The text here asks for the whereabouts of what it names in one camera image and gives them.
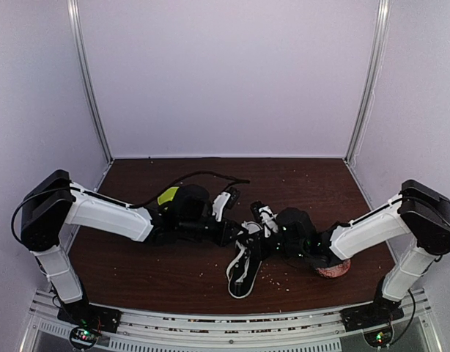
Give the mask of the white shoelace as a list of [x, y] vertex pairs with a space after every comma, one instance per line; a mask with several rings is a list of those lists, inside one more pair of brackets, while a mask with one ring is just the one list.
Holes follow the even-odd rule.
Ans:
[[237, 239], [235, 239], [236, 256], [226, 268], [226, 277], [228, 280], [232, 279], [235, 269], [240, 270], [241, 266], [247, 266], [248, 255], [246, 252], [248, 251], [248, 247], [245, 244], [246, 236], [259, 232], [262, 229], [262, 227], [254, 221], [244, 221], [241, 224], [241, 227], [242, 229], [239, 230]]

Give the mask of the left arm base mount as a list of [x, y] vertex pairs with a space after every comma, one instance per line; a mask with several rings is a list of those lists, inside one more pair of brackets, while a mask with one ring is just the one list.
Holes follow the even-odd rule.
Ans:
[[76, 350], [85, 351], [93, 348], [103, 333], [116, 333], [121, 315], [118, 309], [89, 305], [84, 315], [60, 308], [57, 318], [74, 325], [70, 329], [68, 340]]

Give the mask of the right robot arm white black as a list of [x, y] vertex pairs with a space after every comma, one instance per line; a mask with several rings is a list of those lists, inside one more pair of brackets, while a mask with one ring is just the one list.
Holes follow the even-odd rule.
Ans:
[[380, 280], [374, 302], [366, 308], [369, 321], [379, 324], [431, 264], [450, 252], [450, 199], [415, 180], [406, 180], [400, 192], [379, 208], [322, 232], [307, 212], [297, 208], [273, 214], [255, 202], [252, 211], [255, 221], [244, 225], [248, 237], [237, 241], [241, 257], [235, 267], [242, 272], [229, 280], [229, 292], [236, 298], [251, 292], [262, 262], [276, 252], [302, 259], [320, 276], [335, 279], [348, 272], [355, 254], [412, 235], [413, 243]]

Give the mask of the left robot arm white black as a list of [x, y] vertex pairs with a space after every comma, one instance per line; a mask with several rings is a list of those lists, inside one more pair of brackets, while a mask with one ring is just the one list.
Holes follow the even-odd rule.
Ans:
[[60, 302], [67, 305], [68, 315], [88, 326], [96, 311], [60, 244], [63, 226], [90, 227], [155, 246], [179, 239], [206, 239], [225, 246], [240, 228], [224, 216], [240, 196], [235, 188], [239, 180], [229, 181], [215, 199], [202, 186], [175, 181], [154, 199], [134, 205], [90, 191], [59, 169], [15, 209], [14, 214], [21, 216], [21, 229], [12, 234], [35, 256]]

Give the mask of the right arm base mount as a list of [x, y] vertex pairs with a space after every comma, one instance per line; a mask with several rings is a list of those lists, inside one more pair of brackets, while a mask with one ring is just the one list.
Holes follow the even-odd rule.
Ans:
[[405, 315], [402, 309], [381, 309], [373, 303], [343, 309], [340, 312], [346, 332], [362, 330], [365, 342], [373, 348], [385, 348], [394, 341], [395, 320]]

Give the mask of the black white canvas sneaker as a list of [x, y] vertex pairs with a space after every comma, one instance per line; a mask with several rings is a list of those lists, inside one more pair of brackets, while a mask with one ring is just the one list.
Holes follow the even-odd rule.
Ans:
[[240, 270], [235, 269], [232, 279], [228, 280], [229, 294], [235, 299], [243, 299], [251, 294], [259, 268], [262, 264], [262, 261], [251, 258], [251, 252], [249, 250], [246, 254], [248, 255], [247, 266], [241, 266]]

